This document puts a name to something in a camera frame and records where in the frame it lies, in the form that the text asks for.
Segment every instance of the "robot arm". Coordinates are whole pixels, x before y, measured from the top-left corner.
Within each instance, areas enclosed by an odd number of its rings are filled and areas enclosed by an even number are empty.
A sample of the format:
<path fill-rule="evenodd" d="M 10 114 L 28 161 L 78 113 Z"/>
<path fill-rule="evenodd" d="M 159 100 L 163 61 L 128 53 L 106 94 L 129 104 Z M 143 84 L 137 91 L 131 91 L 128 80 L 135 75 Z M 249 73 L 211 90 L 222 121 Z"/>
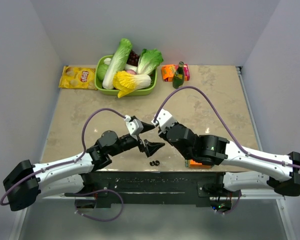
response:
<path fill-rule="evenodd" d="M 281 195 L 300 195 L 299 169 L 287 164 L 300 165 L 300 153 L 288 155 L 270 154 L 244 147 L 248 154 L 226 138 L 215 135 L 197 135 L 191 129 L 177 122 L 166 110 L 162 109 L 154 126 L 159 126 L 159 136 L 174 146 L 186 160 L 194 160 L 203 165 L 230 165 L 252 170 L 252 172 L 230 173 L 223 176 L 222 184 L 207 186 L 207 191 L 216 188 L 227 191 L 241 189 L 269 188 Z M 280 163 L 267 162 L 256 155 Z"/>
<path fill-rule="evenodd" d="M 55 194 L 80 192 L 85 187 L 81 174 L 105 168 L 112 163 L 109 156 L 138 147 L 140 152 L 150 157 L 165 145 L 140 139 L 139 134 L 154 129 L 153 125 L 144 123 L 135 116 L 126 115 L 124 120 L 129 134 L 118 137 L 114 131 L 104 132 L 80 159 L 78 156 L 82 153 L 51 163 L 32 165 L 29 160 L 20 162 L 3 181 L 6 191 L 28 175 L 38 173 L 7 195 L 10 209 L 18 211 L 32 205 L 36 199 Z"/>

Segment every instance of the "marble tabletop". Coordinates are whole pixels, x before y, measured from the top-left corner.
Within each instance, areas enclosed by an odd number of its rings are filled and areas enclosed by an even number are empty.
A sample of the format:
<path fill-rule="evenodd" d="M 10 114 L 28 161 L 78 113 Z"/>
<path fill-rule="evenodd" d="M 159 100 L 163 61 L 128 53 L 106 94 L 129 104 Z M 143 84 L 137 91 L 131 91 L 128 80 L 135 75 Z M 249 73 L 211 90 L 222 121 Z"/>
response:
<path fill-rule="evenodd" d="M 160 104 L 174 90 L 171 82 L 163 81 L 160 69 L 158 67 L 157 84 L 153 92 L 146 96 L 117 98 L 95 90 L 61 89 L 41 162 L 53 162 L 82 152 L 82 127 L 90 114 L 100 108 L 113 108 L 123 115 L 134 115 L 141 121 L 150 123 Z M 238 141 L 245 147 L 258 149 L 236 67 L 189 65 L 189 71 L 190 81 L 184 85 L 201 89 L 210 98 Z M 198 135 L 213 134 L 231 140 L 206 100 L 192 89 L 184 89 L 175 94 L 164 109 Z M 107 130 L 115 131 L 118 136 L 128 133 L 122 118 L 112 112 L 103 111 L 87 126 L 87 147 L 94 145 Z M 143 133 L 140 137 L 150 142 L 163 142 L 158 137 L 157 129 Z M 211 169 L 187 168 L 183 157 L 168 144 L 150 158 L 134 148 L 111 159 L 113 163 L 103 171 L 246 171 L 244 168 L 223 165 Z M 160 165 L 150 166 L 149 162 L 153 160 L 159 160 Z"/>

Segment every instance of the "potato chip bag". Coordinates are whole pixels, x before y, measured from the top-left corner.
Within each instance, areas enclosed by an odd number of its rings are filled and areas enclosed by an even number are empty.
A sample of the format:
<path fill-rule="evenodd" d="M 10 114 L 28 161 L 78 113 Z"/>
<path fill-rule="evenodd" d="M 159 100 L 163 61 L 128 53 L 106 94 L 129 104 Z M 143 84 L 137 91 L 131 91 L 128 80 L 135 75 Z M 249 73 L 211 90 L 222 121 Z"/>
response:
<path fill-rule="evenodd" d="M 95 74 L 95 68 L 64 66 L 59 88 L 97 90 L 95 87 Z"/>

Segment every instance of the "green bottle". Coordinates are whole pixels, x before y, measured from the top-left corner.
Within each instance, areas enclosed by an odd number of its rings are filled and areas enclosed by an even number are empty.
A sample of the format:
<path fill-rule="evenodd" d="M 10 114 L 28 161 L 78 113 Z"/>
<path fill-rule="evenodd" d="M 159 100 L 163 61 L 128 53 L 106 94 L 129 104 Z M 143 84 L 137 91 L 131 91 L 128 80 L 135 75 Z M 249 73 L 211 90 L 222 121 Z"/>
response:
<path fill-rule="evenodd" d="M 178 69 L 174 73 L 174 76 L 172 79 L 172 86 L 175 89 L 178 89 L 178 88 L 182 87 L 182 85 L 184 84 L 184 81 L 185 81 L 184 62 L 181 61 L 181 62 L 179 62 Z"/>

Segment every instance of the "green basket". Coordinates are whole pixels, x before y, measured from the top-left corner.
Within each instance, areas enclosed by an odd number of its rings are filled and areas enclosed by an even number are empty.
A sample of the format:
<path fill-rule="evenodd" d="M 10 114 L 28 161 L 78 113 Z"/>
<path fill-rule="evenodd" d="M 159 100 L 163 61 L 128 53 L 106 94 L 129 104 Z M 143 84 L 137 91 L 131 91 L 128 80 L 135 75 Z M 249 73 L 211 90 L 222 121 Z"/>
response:
<path fill-rule="evenodd" d="M 113 57 L 113 55 L 108 55 L 108 56 L 102 57 L 99 60 L 97 66 L 96 66 L 96 69 L 95 69 L 96 72 L 98 70 L 99 65 L 103 64 L 104 60 L 106 58 L 110 58 L 111 59 L 112 57 Z M 145 95 L 150 94 L 154 90 L 154 88 L 156 86 L 156 83 L 157 83 L 157 74 L 158 74 L 157 69 L 154 70 L 154 74 L 153 73 L 151 74 L 151 76 L 150 76 L 151 77 L 151 84 L 150 84 L 150 86 L 148 86 L 147 88 L 144 88 L 144 89 L 135 90 L 135 91 L 127 94 L 126 96 L 145 96 Z M 102 88 L 102 81 L 100 81 L 98 79 L 97 74 L 95 74 L 94 85 L 98 89 L 98 91 L 100 91 L 104 95 L 117 96 L 118 93 L 119 93 L 119 90 L 117 90 L 117 89 L 104 89 L 104 88 Z"/>

